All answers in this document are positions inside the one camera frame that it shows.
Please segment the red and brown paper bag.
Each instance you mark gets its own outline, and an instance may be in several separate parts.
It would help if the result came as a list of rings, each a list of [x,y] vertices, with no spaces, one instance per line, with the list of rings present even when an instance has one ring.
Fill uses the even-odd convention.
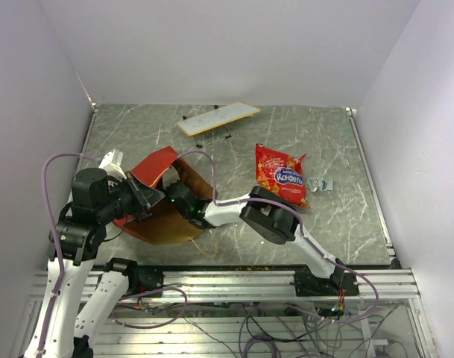
[[[165,189],[169,170],[178,175],[178,181],[190,189],[196,198],[212,199],[218,194],[211,184],[185,160],[178,157],[178,153],[171,146],[150,153],[128,173],[140,183],[161,190]],[[116,219],[113,224],[125,233],[152,245],[192,241],[203,231],[183,218],[169,197],[156,204],[147,219],[139,221],[128,216],[125,219]]]

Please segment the small white blue wrapper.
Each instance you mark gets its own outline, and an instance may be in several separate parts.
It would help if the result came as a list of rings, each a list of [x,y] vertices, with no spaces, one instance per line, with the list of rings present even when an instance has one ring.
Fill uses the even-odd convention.
[[[326,192],[333,190],[333,178],[307,178],[306,183],[311,192]]]

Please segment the red candy bag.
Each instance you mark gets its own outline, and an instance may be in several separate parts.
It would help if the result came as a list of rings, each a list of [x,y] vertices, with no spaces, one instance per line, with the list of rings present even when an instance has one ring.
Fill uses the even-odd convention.
[[[296,206],[309,207],[302,168],[306,154],[296,158],[256,144],[255,155],[256,180],[261,187]]]

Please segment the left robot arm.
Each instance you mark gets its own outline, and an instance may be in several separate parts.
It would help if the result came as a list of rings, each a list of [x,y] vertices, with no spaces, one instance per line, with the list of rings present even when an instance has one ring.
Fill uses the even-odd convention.
[[[116,219],[148,217],[164,193],[132,175],[112,176],[100,168],[83,169],[72,182],[70,216],[60,216],[51,232],[48,279],[34,335],[25,357],[92,357],[95,336],[122,296],[140,286],[137,264],[114,258],[98,288],[81,304],[86,279],[107,225]]]

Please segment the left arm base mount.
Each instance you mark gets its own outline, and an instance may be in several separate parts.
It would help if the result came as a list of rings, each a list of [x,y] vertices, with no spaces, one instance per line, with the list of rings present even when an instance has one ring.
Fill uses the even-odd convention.
[[[129,287],[126,295],[151,292],[163,288],[163,273],[156,268],[141,266],[129,274]]]

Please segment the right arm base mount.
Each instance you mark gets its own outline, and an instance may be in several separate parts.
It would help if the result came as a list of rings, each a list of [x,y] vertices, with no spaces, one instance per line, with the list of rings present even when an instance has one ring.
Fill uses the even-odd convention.
[[[290,284],[297,297],[339,297],[358,296],[359,286],[356,276],[346,273],[340,283],[315,277],[309,271],[296,271]]]

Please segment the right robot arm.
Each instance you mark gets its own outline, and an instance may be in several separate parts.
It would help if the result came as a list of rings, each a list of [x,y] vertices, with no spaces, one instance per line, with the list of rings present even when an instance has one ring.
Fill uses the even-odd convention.
[[[179,214],[197,228],[244,222],[266,241],[295,248],[306,258],[306,267],[325,295],[333,295],[343,286],[342,262],[312,237],[300,214],[280,196],[255,186],[241,197],[214,201],[199,198],[180,181],[164,193]]]

